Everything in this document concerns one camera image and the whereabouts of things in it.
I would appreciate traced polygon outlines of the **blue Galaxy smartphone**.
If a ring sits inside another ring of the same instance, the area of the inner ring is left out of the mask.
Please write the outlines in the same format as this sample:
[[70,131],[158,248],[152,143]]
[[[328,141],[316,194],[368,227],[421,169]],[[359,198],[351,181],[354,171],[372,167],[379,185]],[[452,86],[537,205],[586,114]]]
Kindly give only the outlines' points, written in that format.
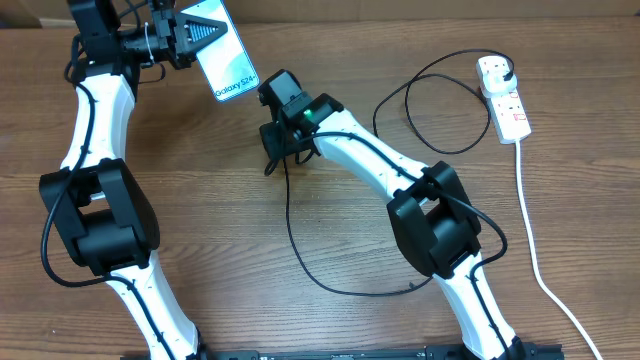
[[255,67],[223,1],[201,1],[182,10],[182,13],[221,21],[227,25],[224,35],[196,53],[217,101],[230,100],[260,84]]

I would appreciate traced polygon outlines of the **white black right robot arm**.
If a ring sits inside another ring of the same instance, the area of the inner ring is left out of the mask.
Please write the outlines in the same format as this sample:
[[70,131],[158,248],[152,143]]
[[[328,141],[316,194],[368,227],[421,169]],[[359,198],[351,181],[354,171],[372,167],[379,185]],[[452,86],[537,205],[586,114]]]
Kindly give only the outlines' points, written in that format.
[[524,345],[506,322],[483,268],[481,226],[494,221],[472,206],[455,170],[428,166],[397,152],[364,128],[340,102],[305,92],[281,69],[258,89],[272,121],[260,133],[270,162],[307,152],[333,161],[369,185],[386,205],[397,247],[409,264],[435,280],[476,359],[519,359]]

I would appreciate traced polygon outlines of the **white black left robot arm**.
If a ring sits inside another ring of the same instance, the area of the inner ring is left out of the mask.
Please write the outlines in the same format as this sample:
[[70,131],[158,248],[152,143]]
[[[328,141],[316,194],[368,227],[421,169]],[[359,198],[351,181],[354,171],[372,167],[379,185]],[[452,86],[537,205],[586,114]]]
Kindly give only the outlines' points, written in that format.
[[125,161],[128,123],[141,73],[202,62],[233,33],[225,7],[206,1],[177,11],[171,1],[148,5],[150,22],[122,25],[109,1],[76,0],[77,26],[63,76],[78,97],[73,139],[60,168],[44,174],[47,209],[42,239],[57,232],[71,260],[120,297],[151,359],[209,359],[212,352],[179,305],[161,267],[159,223]]

